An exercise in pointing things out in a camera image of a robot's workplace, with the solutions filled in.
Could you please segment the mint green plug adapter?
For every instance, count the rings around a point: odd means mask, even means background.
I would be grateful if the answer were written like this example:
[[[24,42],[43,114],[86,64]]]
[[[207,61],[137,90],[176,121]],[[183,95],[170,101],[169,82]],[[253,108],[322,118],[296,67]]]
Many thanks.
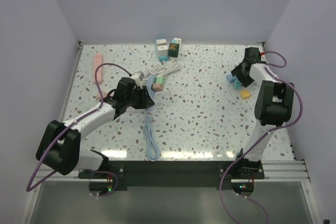
[[[166,78],[165,78],[164,76],[157,76],[157,77],[155,78],[155,83],[164,85],[165,82],[166,82]]]

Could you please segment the yellow plug adapter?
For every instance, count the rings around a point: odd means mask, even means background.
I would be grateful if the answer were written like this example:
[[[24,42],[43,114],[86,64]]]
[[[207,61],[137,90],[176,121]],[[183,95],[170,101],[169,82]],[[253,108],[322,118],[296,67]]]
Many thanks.
[[[249,90],[241,90],[240,91],[240,97],[243,99],[243,100],[246,100],[246,99],[249,99],[251,97],[251,93]]]

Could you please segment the light blue plug adapter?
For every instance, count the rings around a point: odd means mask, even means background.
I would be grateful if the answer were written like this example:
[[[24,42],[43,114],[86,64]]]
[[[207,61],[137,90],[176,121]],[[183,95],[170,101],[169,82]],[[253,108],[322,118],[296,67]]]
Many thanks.
[[[228,81],[228,83],[232,84],[232,83],[235,83],[235,81],[236,81],[236,77],[233,76],[233,75],[231,75],[231,74],[228,74],[228,75],[226,76],[226,80]]]

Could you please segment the light blue power strip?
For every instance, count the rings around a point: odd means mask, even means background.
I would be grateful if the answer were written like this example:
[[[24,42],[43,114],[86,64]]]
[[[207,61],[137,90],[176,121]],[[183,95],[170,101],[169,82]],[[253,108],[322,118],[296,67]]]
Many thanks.
[[[155,78],[156,78],[155,75],[150,74],[146,82],[146,87],[152,101],[155,101],[155,91],[153,91],[151,88],[151,86],[155,83]],[[155,162],[158,160],[160,151],[153,136],[153,130],[152,130],[153,117],[151,115],[152,108],[153,106],[150,106],[145,111],[144,134],[147,140],[147,157],[149,161]]]

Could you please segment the teal plug adapter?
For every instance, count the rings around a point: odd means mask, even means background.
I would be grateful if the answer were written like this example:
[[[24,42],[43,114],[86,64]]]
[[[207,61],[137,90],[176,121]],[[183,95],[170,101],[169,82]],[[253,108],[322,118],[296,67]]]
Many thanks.
[[[234,80],[234,87],[236,90],[241,89],[241,83],[237,78]]]

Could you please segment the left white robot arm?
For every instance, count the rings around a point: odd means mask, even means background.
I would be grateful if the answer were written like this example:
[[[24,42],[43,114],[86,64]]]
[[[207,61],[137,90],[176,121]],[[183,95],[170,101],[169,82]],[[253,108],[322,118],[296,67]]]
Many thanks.
[[[132,78],[123,77],[113,95],[106,96],[89,111],[78,117],[59,122],[51,121],[44,132],[36,159],[56,172],[67,175],[75,169],[90,170],[97,178],[108,174],[108,158],[97,151],[83,151],[81,141],[100,126],[117,119],[127,108],[147,109],[154,106],[152,90],[155,77],[150,76],[143,86]]]

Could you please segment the pink brown plug adapter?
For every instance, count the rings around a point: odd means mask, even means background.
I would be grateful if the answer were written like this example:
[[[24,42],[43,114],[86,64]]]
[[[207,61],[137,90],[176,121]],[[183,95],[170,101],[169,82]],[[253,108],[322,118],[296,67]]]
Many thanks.
[[[161,92],[164,90],[164,85],[161,83],[154,83],[151,85],[151,90],[154,92]]]

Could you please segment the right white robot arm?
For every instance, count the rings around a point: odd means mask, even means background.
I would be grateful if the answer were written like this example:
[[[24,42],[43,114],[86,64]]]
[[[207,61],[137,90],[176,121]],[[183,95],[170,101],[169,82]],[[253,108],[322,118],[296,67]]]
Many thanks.
[[[258,48],[247,47],[242,62],[232,71],[232,76],[248,87],[253,82],[260,84],[254,116],[256,124],[249,141],[237,154],[226,177],[248,179],[264,178],[261,160],[273,133],[288,122],[292,114],[293,84],[279,80],[262,59]]]

